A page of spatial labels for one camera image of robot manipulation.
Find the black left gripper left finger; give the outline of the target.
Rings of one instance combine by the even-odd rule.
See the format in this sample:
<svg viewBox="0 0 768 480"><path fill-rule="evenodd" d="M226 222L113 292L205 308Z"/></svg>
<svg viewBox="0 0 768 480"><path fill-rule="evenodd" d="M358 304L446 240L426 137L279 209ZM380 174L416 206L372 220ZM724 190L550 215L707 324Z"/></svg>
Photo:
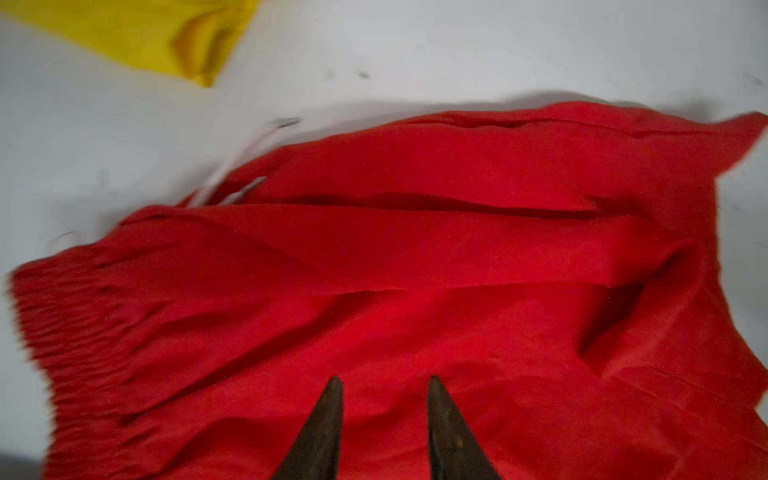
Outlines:
<svg viewBox="0 0 768 480"><path fill-rule="evenodd" d="M272 480L338 478L343 406L343 383L333 376L272 475Z"/></svg>

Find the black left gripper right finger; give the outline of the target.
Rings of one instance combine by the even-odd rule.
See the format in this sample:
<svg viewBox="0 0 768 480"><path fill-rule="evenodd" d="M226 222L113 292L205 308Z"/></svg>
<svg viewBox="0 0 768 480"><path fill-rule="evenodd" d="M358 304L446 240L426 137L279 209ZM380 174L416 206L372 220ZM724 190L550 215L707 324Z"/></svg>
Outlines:
<svg viewBox="0 0 768 480"><path fill-rule="evenodd" d="M442 380L427 387L427 432L432 480L500 480Z"/></svg>

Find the red shorts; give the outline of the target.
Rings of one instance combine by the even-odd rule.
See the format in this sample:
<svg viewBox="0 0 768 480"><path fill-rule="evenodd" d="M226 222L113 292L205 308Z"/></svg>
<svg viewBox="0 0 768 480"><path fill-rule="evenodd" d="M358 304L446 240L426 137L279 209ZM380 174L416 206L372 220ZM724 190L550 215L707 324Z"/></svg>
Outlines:
<svg viewBox="0 0 768 480"><path fill-rule="evenodd" d="M327 381L343 479L425 479L440 377L506 479L763 479L716 178L767 126L594 103L288 145L11 276L47 479L266 479Z"/></svg>

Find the yellow shorts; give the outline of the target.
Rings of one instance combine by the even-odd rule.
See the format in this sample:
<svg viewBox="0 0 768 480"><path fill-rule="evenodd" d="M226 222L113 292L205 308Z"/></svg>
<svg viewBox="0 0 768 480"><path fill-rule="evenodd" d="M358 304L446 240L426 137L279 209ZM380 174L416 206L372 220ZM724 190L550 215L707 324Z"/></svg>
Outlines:
<svg viewBox="0 0 768 480"><path fill-rule="evenodd" d="M255 0L3 1L1 12L113 61L214 85Z"/></svg>

